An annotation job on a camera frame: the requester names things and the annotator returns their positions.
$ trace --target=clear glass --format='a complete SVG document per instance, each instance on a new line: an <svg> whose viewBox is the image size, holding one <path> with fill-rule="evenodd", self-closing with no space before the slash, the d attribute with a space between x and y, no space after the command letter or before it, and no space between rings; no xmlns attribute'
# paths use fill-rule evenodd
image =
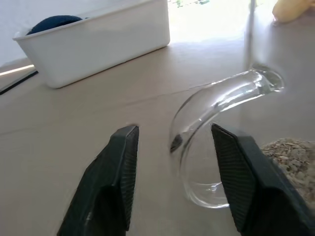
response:
<svg viewBox="0 0 315 236"><path fill-rule="evenodd" d="M227 207L220 182L210 123L220 112L284 88L281 76L267 67L212 83L192 95L175 115L170 131L173 172L186 196L208 208Z"/></svg>

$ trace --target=white container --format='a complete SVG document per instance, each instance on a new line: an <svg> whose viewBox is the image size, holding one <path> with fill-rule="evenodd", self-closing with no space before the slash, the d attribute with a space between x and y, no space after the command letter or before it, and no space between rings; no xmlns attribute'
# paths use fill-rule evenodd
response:
<svg viewBox="0 0 315 236"><path fill-rule="evenodd" d="M60 88L169 43L166 0L130 0L79 15L82 21L17 41L45 78Z"/></svg>

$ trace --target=yellow object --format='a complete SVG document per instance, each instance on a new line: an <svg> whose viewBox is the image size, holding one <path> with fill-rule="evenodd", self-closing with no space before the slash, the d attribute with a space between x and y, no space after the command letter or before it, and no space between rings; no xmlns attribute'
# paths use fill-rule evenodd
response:
<svg viewBox="0 0 315 236"><path fill-rule="evenodd" d="M312 5L311 0L278 0L272 14L280 22L293 21Z"/></svg>

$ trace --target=sawdust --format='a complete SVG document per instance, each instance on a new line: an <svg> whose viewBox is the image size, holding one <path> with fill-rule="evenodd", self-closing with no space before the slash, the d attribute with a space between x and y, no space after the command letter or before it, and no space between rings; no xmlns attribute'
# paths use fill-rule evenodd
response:
<svg viewBox="0 0 315 236"><path fill-rule="evenodd" d="M315 143L285 138L261 150L279 164L309 208L315 210Z"/></svg>

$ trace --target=beige table surface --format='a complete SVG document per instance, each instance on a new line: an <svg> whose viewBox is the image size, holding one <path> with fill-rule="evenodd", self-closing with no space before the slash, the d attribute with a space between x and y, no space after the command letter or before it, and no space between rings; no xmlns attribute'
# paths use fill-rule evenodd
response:
<svg viewBox="0 0 315 236"><path fill-rule="evenodd" d="M55 235L85 168L113 132L131 123L140 125L140 139L127 235L239 235L228 208L184 198L168 160L169 127L180 105L201 86L244 70L246 15L230 12L238 25L231 27L212 13L171 19L166 48L62 89L46 87L38 74L0 97L1 235ZM201 29L190 21L207 23ZM259 144L314 140L314 21L271 29L264 22L257 21L256 56L280 71L287 87L218 119Z"/></svg>

